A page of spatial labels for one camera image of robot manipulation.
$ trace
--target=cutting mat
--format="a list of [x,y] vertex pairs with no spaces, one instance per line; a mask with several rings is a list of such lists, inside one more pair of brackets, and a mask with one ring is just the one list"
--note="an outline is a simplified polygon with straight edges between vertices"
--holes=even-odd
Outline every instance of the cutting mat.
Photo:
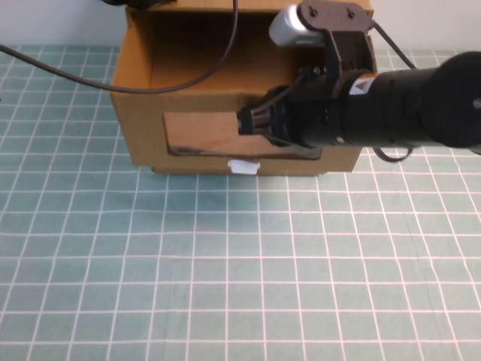
[[[118,54],[20,50],[101,81]],[[108,94],[3,55],[0,77],[0,359],[479,359],[481,157],[156,175],[131,167]]]

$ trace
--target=metal bracket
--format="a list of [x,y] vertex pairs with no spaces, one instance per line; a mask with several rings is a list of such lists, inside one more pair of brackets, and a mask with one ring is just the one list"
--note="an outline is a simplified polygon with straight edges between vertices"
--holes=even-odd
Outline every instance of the metal bracket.
[[342,62],[374,71],[374,55],[367,33],[374,27],[365,9],[352,2],[304,0],[298,6],[303,25],[321,32],[325,43],[326,77],[333,90],[342,74]]

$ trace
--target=black cable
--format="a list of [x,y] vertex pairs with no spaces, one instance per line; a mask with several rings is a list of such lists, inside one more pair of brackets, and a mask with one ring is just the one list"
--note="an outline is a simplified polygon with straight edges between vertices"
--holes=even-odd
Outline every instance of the black cable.
[[[373,20],[374,23],[374,28],[379,32],[379,34],[383,37],[383,39],[388,43],[388,45],[394,50],[394,52],[401,58],[401,60],[411,69],[416,69],[416,66],[409,60],[409,58],[402,52],[402,50],[399,48],[399,46],[391,39],[391,37],[384,31],[384,29],[379,25],[376,21]],[[386,153],[384,153],[384,150],[382,150],[379,147],[373,148],[374,153],[384,162],[388,163],[399,163],[407,158],[410,157],[410,155],[413,153],[414,149],[412,147],[408,147],[407,149],[407,154],[405,156],[399,157],[399,158],[392,158],[388,156]]]
[[401,60],[410,68],[416,69],[416,66],[409,60],[409,58],[403,53],[399,46],[387,35],[384,29],[377,22],[373,20],[374,28],[379,32],[388,45],[394,50],[394,52],[401,58]]
[[9,47],[6,47],[5,45],[0,44],[0,51],[3,53],[6,53],[10,56],[13,56],[14,58],[17,58],[18,60],[22,60],[23,62],[27,62],[30,65],[33,65],[36,68],[40,68],[42,70],[48,71],[51,74],[58,75],[59,77],[63,77],[65,79],[74,81],[76,83],[80,83],[83,85],[91,86],[92,88],[96,89],[102,89],[102,90],[107,90],[109,92],[115,92],[115,93],[128,93],[128,94],[164,94],[164,93],[172,93],[176,92],[182,89],[189,88],[191,86],[197,85],[200,82],[208,79],[210,76],[212,76],[214,73],[216,73],[224,64],[225,60],[227,59],[228,55],[231,52],[232,46],[234,44],[235,36],[237,34],[237,22],[238,22],[238,17],[239,17],[239,5],[238,5],[238,0],[232,0],[232,29],[231,29],[231,36],[229,38],[227,47],[224,49],[224,52],[222,53],[221,57],[219,60],[217,60],[216,64],[212,68],[210,68],[208,71],[203,73],[200,77],[197,77],[194,80],[188,81],[186,83],[182,83],[179,85],[175,86],[169,86],[167,88],[160,88],[160,89],[135,89],[135,88],[126,88],[122,86],[113,86],[109,84],[104,84],[104,83],[98,83],[93,80],[88,80],[83,77],[78,77],[77,75],[69,74],[65,71],[62,71],[60,69],[54,68],[52,66],[49,66],[43,62],[39,62],[36,59],[33,59],[27,55],[21,54],[18,51],[15,51]]

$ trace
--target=box flap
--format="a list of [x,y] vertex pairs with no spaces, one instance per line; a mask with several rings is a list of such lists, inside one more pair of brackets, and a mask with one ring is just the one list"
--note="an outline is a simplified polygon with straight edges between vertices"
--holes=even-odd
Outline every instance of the box flap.
[[[355,2],[366,11],[372,11],[370,0],[337,0]],[[239,0],[240,11],[279,11],[299,0]],[[154,5],[149,11],[231,11],[232,0],[176,0],[166,5]]]

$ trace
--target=white tag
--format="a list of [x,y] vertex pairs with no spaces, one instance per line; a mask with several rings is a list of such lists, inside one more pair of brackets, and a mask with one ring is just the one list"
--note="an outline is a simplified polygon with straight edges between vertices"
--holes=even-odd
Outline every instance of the white tag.
[[259,162],[247,162],[245,160],[231,159],[227,165],[231,169],[232,174],[249,174],[256,175],[261,164]]

